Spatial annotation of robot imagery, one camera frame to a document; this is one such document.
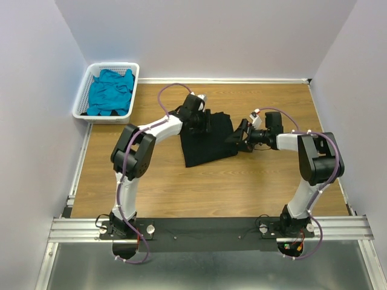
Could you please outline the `black t shirt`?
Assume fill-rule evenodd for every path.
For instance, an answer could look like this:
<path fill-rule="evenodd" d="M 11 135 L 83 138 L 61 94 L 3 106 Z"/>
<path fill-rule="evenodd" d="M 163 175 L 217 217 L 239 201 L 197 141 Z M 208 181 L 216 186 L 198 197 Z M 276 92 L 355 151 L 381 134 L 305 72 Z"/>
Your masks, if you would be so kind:
<path fill-rule="evenodd" d="M 238 154 L 237 145 L 226 142 L 233 133 L 230 115 L 217 112 L 210 116 L 210 121 L 211 132 L 209 133 L 192 134 L 186 130 L 180 133 L 186 167 L 195 167 Z"/>

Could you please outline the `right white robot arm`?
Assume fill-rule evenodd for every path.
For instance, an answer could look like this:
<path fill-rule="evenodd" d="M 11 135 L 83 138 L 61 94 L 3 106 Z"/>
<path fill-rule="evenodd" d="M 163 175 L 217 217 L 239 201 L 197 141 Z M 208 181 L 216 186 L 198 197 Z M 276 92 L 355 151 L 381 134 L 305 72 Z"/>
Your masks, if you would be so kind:
<path fill-rule="evenodd" d="M 265 113 L 265 128 L 261 129 L 260 109 L 250 113 L 250 119 L 242 119 L 237 129 L 226 138 L 227 143 L 237 145 L 239 151 L 252 152 L 257 144 L 271 150 L 288 150 L 298 153 L 301 181 L 293 199 L 284 206 L 280 216 L 269 229 L 283 236 L 293 236 L 311 223 L 312 210 L 323 194 L 344 173 L 345 166 L 334 135 L 331 132 L 301 132 L 297 127 L 284 132 L 283 112 Z"/>

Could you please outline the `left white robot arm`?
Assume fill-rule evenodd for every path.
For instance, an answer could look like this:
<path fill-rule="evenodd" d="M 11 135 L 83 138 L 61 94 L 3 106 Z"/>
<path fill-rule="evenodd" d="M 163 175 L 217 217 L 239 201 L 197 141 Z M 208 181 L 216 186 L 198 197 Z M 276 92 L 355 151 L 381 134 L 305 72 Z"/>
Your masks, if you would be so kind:
<path fill-rule="evenodd" d="M 181 106 L 163 118 L 146 125 L 125 126 L 111 154 L 117 189 L 109 222 L 118 237 L 126 239 L 133 234 L 138 184 L 151 163 L 155 145 L 183 130 L 207 133 L 210 109 L 206 108 L 206 102 L 206 95 L 191 92 Z"/>

